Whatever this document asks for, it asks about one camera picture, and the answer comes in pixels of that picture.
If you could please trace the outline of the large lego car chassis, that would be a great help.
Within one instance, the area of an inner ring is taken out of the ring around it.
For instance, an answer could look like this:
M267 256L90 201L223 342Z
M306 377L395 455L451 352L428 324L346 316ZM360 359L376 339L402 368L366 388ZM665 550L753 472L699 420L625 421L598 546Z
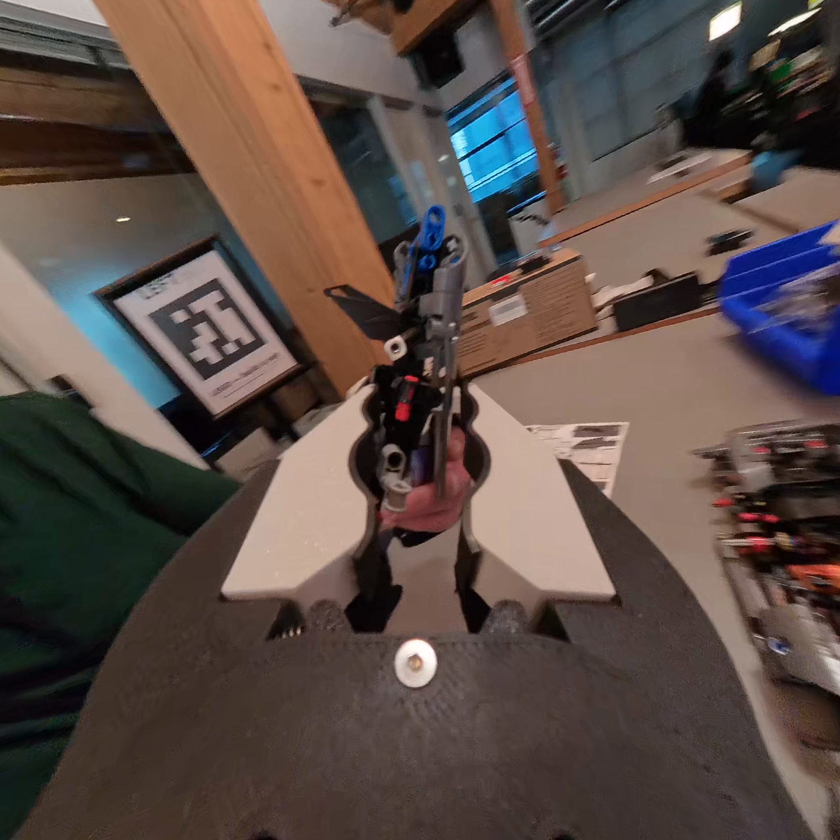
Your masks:
M839 695L839 425L783 421L697 448L726 532L717 552L766 669Z

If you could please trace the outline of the black ceiling speaker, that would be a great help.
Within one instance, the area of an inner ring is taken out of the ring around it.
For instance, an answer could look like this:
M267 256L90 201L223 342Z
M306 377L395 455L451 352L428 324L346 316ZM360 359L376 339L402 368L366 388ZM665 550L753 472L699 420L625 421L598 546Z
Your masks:
M456 32L439 28L429 34L408 54L419 87L439 90L465 71Z

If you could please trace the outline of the black grey lego frame assembly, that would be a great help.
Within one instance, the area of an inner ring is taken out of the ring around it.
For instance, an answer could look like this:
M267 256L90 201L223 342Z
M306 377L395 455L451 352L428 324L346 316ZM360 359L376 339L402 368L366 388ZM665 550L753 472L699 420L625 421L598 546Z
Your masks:
M387 363L374 368L370 382L379 399L381 508L394 514L404 513L410 491L426 480L437 497L447 486L469 252L446 225L445 207L432 205L416 236L395 247L390 307L347 284L323 292L385 352Z

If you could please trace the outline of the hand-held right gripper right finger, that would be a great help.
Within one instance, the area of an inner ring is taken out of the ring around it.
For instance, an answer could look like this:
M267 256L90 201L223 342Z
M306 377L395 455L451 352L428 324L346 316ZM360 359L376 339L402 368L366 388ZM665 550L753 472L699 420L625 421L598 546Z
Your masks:
M606 604L616 588L551 447L477 385L461 391L464 463L455 587L467 631L518 604L537 628L556 603Z

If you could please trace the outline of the white sticker sheet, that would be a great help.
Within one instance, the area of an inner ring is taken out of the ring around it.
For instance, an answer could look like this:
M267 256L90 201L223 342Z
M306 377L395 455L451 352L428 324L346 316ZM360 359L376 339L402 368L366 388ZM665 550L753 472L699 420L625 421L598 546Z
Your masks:
M527 425L559 461L569 461L595 484L604 496L613 495L629 423L571 423Z

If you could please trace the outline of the black flat case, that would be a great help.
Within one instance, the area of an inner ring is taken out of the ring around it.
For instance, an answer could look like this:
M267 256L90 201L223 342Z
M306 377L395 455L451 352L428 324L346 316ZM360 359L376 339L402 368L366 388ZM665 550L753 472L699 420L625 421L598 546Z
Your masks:
M618 333L641 329L700 308L702 283L695 272L668 279L659 273L653 279L651 286L614 301L612 314Z

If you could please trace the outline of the cardboard box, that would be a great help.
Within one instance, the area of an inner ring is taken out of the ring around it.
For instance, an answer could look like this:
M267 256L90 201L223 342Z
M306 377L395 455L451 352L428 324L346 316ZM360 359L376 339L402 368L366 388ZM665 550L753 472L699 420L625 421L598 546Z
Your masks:
M458 341L462 378L596 330L592 293L581 254L562 248L547 264L493 280L463 296Z

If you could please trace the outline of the blue parts bin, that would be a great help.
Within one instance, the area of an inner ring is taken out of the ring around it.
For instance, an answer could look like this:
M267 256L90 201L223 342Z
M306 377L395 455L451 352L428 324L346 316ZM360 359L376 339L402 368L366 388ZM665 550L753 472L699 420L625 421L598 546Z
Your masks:
M790 280L838 268L836 220L731 258L718 287L721 313L748 345L828 396L839 394L838 314L829 332L810 333L774 324L758 306Z

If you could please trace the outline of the wooden pillar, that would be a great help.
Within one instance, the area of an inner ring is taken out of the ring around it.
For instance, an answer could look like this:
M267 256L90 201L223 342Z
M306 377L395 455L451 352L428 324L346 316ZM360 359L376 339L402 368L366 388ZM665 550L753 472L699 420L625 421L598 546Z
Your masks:
M392 299L383 257L258 2L96 2L113 36L344 394L385 361L324 291Z

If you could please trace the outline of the framed black white marker poster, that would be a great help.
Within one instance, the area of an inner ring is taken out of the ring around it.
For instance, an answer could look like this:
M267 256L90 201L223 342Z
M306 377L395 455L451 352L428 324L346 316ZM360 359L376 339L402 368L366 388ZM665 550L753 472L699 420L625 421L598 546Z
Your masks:
M212 418L235 413L306 371L216 235L93 295Z

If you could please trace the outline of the person's left hand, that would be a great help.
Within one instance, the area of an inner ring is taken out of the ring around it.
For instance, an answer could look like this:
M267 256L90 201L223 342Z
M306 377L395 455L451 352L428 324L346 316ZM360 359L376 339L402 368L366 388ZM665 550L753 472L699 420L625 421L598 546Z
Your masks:
M465 500L473 486L464 463L466 436L458 425L452 426L447 452L446 487L437 495L434 483L415 487L406 498L401 512L382 510L379 514L383 530L437 534L450 529L459 519Z

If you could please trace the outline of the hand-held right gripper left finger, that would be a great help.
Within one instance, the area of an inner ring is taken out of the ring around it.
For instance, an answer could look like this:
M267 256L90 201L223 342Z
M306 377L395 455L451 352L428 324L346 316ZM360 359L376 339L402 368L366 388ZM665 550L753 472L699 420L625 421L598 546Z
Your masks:
M380 399L363 385L280 457L220 595L300 614L338 604L352 628L383 633L402 588L379 536Z

